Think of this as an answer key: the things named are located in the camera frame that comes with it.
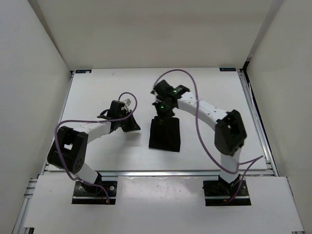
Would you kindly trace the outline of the black skirt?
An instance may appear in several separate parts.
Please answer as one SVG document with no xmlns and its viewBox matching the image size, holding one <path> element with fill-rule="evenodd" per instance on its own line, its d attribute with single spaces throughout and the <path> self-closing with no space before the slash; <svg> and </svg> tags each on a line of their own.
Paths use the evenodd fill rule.
<svg viewBox="0 0 312 234">
<path fill-rule="evenodd" d="M 180 152 L 180 124 L 179 119 L 172 117 L 161 120 L 155 116 L 151 121 L 149 148 Z"/>
</svg>

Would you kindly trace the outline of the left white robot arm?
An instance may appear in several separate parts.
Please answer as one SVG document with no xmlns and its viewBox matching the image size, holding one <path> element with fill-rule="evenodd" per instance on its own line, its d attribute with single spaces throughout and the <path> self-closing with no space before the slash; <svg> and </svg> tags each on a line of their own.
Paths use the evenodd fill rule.
<svg viewBox="0 0 312 234">
<path fill-rule="evenodd" d="M 81 182 L 91 195 L 97 195 L 104 188 L 100 173 L 85 163 L 87 146 L 118 128 L 125 133 L 140 130 L 133 112 L 124 110 L 116 114 L 105 110 L 96 120 L 62 121 L 56 126 L 47 161 L 63 169 L 71 180 Z"/>
</svg>

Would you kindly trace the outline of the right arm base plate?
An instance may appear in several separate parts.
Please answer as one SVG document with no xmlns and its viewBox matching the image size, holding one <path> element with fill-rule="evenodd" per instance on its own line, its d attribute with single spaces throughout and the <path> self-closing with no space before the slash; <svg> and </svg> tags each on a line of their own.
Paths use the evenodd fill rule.
<svg viewBox="0 0 312 234">
<path fill-rule="evenodd" d="M 204 180 L 205 206 L 251 206 L 246 181 L 238 176 L 227 183 L 220 176 L 217 180 Z"/>
</svg>

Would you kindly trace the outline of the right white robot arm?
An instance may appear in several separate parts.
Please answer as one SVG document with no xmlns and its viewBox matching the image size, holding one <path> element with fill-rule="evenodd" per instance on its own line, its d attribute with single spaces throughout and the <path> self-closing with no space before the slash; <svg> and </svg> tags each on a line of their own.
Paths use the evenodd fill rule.
<svg viewBox="0 0 312 234">
<path fill-rule="evenodd" d="M 229 112 L 212 106 L 190 91 L 178 92 L 174 90 L 163 96 L 152 91 L 152 94 L 156 97 L 153 105 L 156 108 L 160 123 L 168 123 L 173 118 L 175 115 L 174 108 L 195 116 L 199 141 L 211 160 L 221 169 L 219 190 L 225 195 L 232 194 L 237 188 L 239 158 L 241 148 L 247 138 L 241 114 L 237 110 Z M 199 120 L 206 123 L 214 131 L 214 145 L 220 152 L 220 163 L 204 146 L 199 132 Z"/>
</svg>

